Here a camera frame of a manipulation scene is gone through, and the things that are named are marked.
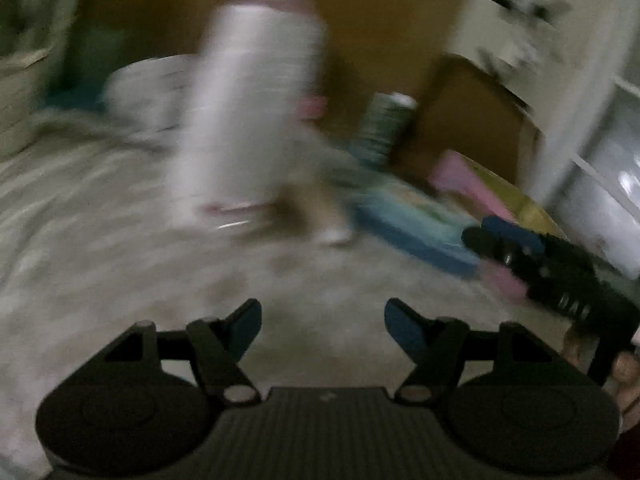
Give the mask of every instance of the brown wall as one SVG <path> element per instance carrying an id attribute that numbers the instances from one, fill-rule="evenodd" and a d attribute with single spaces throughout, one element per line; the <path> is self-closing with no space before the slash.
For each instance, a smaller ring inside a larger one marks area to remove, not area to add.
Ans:
<path id="1" fill-rule="evenodd" d="M 126 61 L 195 52 L 226 0 L 82 0 L 79 28 L 125 30 Z M 314 0 L 330 32 L 326 126 L 351 130 L 373 91 L 417 94 L 462 0 Z"/>

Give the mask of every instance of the white wall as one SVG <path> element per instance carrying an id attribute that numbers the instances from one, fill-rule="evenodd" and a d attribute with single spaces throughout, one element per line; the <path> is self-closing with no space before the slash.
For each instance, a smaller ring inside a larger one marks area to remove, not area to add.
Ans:
<path id="1" fill-rule="evenodd" d="M 586 45 L 600 12 L 608 0 L 566 0 L 573 9 L 558 23 L 558 52 L 562 60 L 549 59 L 541 73 L 533 78 L 514 81 L 510 88 L 533 108 L 534 122 L 546 137 L 552 131 L 558 103 L 571 81 L 584 66 Z M 499 54 L 510 37 L 509 24 L 501 17 L 504 11 L 489 0 L 466 0 L 450 42 L 449 51 L 479 64 L 478 47 Z"/>

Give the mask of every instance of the screw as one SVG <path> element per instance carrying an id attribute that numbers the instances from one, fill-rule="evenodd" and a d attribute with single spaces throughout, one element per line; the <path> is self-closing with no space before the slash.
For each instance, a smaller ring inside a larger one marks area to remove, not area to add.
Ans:
<path id="1" fill-rule="evenodd" d="M 414 404 L 427 402 L 432 396 L 431 389 L 421 384 L 409 384 L 400 388 L 400 398 L 406 402 Z"/>
<path id="2" fill-rule="evenodd" d="M 233 386 L 225 388 L 223 395 L 225 399 L 232 404 L 246 404 L 254 400 L 258 392 L 246 384 L 234 384 Z"/>

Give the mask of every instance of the brown object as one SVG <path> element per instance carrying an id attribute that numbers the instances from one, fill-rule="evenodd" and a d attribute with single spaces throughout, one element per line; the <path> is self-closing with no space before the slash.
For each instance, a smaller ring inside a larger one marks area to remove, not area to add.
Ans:
<path id="1" fill-rule="evenodd" d="M 426 182 L 445 150 L 460 152 L 518 185 L 532 157 L 535 129 L 517 99 L 469 60 L 445 56 L 417 113 L 392 153 L 392 169 Z"/>
<path id="2" fill-rule="evenodd" d="M 229 0 L 81 0 L 78 30 L 129 38 L 125 62 L 196 52 L 212 10 Z M 323 129 L 356 130 L 375 91 L 416 95 L 439 59 L 462 0 L 313 0 L 328 25 Z"/>

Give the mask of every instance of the white door frame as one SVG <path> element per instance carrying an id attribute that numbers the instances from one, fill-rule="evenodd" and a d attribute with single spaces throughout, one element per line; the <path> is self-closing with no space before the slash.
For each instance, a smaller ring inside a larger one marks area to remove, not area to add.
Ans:
<path id="1" fill-rule="evenodd" d="M 527 193 L 547 206 L 566 180 L 593 135 L 614 92 L 613 76 L 626 63 L 638 30 L 640 0 L 609 0 L 587 47 L 585 64 L 556 109 L 547 138 L 526 186 Z"/>

